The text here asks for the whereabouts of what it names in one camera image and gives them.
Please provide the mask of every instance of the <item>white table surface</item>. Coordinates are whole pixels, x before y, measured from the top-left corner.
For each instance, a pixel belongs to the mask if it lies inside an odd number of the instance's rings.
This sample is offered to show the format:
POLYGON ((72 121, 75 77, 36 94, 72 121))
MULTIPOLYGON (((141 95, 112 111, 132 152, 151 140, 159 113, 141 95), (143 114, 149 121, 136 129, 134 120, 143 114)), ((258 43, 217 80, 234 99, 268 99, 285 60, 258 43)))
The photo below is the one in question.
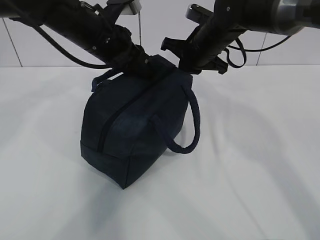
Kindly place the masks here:
MULTIPOLYGON (((121 190, 80 155, 102 71, 0 68, 1 240, 318 240, 320 66, 194 78, 202 136, 121 190)), ((177 142, 193 136, 190 111, 177 142)))

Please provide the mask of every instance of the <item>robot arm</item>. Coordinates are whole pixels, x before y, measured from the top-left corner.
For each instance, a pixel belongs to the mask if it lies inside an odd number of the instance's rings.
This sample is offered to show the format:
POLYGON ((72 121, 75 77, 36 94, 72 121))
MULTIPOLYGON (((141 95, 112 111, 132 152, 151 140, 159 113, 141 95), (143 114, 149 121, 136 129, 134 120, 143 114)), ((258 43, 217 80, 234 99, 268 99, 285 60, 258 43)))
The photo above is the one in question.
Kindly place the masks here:
MULTIPOLYGON (((138 0, 109 0, 107 7, 79 0, 0 0, 0 17, 25 24, 33 19, 71 40, 110 67, 148 77, 148 55, 131 40, 128 29, 116 20, 129 8, 140 11, 138 0), (17 14, 14 6, 27 16, 17 14)), ((199 26, 187 40, 166 38, 162 50, 180 58, 179 68, 191 74, 214 70, 223 74, 228 64, 218 55, 246 31, 291 36, 303 27, 320 28, 320 0, 216 0, 214 12, 196 4, 187 18, 199 26)))
POLYGON ((320 0, 216 0, 214 12, 193 4, 187 18, 199 26, 187 40, 166 38, 161 49, 180 58, 186 72, 223 74, 228 64, 217 56, 247 30, 291 36, 320 28, 320 0))

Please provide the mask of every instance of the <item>white wall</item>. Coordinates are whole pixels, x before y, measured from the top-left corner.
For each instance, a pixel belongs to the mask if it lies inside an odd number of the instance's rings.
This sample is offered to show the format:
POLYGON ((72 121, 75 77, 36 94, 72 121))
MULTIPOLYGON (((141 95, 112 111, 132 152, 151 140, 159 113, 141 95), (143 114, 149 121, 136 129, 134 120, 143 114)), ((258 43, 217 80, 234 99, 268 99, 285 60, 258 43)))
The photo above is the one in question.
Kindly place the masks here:
MULTIPOLYGON (((213 10, 214 0, 140 0, 142 3, 142 45, 150 55, 161 54, 174 63, 178 59, 169 51, 160 50, 165 37, 186 39, 196 24, 185 18, 189 4, 197 3, 209 10, 213 10)), ((91 4, 99 3, 105 6, 106 0, 88 0, 91 4)), ((13 44, 24 67, 43 66, 76 66, 49 45, 37 32, 21 23, 5 20, 13 44)), ((132 32, 132 39, 139 43, 139 24, 137 16, 121 16, 117 22, 132 32)), ((59 36, 52 30, 44 27, 62 46, 78 58, 94 64, 101 63, 98 59, 75 46, 73 43, 59 36)), ((0 23, 0 67, 19 67, 20 63, 3 23, 0 23)), ((283 36, 259 32, 247 32, 241 40, 247 49, 260 49, 270 46, 283 36)), ((320 39, 320 30, 304 29, 283 45, 267 52, 248 53, 248 65, 315 65, 320 64, 320 53, 317 49, 317 39, 320 39)), ((231 59, 241 64, 242 55, 232 51, 231 59)))

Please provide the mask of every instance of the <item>bag handle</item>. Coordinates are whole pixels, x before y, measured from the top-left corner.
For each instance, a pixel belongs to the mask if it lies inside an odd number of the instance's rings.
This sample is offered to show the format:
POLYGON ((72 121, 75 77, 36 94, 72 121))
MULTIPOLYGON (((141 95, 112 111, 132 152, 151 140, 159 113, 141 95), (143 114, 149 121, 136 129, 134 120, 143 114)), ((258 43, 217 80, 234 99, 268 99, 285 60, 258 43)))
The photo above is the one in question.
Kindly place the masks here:
POLYGON ((185 85, 182 85, 182 89, 184 91, 184 94, 188 98, 188 101, 190 103, 191 110, 192 110, 192 115, 193 115, 193 124, 194 124, 195 134, 194 134, 194 138, 193 138, 192 143, 187 147, 182 147, 182 146, 178 145, 174 141, 174 139, 169 135, 163 122, 161 121, 161 119, 157 115, 154 115, 151 118, 151 121, 152 121, 157 133, 162 137, 166 146, 171 151, 173 151, 177 154, 189 154, 193 150, 195 150, 196 146, 199 143, 201 117, 200 117, 199 104, 198 104, 195 93, 190 88, 186 87, 185 85))
POLYGON ((106 71, 104 74, 102 74, 101 76, 97 76, 93 79, 92 81, 92 89, 91 92, 94 93, 97 90, 97 87, 105 80, 121 73, 123 71, 123 69, 120 68, 112 68, 108 71, 106 71))

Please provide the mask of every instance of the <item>fabric bag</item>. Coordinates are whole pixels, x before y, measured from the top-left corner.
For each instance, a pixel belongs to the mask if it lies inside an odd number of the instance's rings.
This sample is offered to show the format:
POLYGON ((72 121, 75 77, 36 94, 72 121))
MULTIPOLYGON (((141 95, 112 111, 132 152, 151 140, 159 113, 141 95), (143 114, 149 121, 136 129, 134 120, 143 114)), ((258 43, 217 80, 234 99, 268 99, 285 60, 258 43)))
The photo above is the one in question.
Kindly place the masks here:
POLYGON ((191 90, 193 77, 163 57, 149 59, 155 79, 111 70, 95 78, 84 111, 81 155, 123 189, 134 183, 165 152, 191 153, 200 138, 200 111, 191 90), (183 148, 174 138, 191 105, 195 136, 183 148))

